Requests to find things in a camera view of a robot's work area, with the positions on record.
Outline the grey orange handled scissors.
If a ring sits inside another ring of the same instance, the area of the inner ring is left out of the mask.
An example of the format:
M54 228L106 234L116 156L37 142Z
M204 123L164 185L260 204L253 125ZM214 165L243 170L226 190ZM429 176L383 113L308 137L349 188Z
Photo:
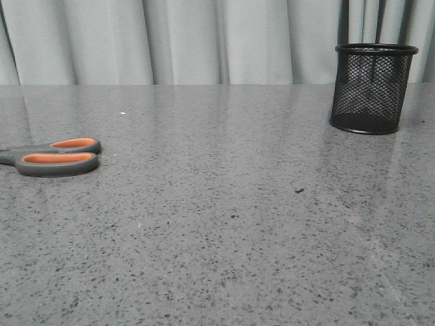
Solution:
M89 173L99 166L101 142L92 137L65 139L1 150L1 163L30 177L67 177Z

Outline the black mesh pen bucket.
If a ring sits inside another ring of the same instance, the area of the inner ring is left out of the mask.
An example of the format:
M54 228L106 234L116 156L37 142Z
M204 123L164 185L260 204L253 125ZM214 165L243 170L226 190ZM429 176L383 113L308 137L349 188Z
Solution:
M360 134L398 130L415 46L348 43L335 47L338 65L330 124Z

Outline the grey curtain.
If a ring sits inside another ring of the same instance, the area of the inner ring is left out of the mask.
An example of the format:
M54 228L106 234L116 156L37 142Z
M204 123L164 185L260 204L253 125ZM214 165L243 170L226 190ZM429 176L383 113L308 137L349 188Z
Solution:
M328 84L340 43L416 46L433 1L2 1L3 85Z

